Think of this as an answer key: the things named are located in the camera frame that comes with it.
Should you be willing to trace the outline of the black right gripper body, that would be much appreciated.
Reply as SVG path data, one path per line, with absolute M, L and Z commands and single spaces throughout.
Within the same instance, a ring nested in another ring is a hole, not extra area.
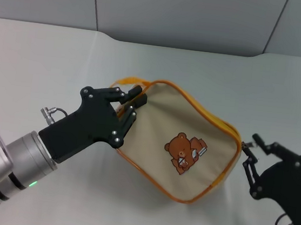
M 254 175 L 250 193 L 255 200 L 274 200 L 293 225 L 301 225 L 301 155 L 277 162 L 262 174 Z

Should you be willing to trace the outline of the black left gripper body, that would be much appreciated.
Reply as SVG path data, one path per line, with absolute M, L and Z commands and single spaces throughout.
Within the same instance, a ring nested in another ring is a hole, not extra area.
M 55 162 L 64 162 L 90 145 L 112 142 L 119 119 L 111 103 L 90 86 L 80 91 L 81 105 L 73 113 L 38 132 Z

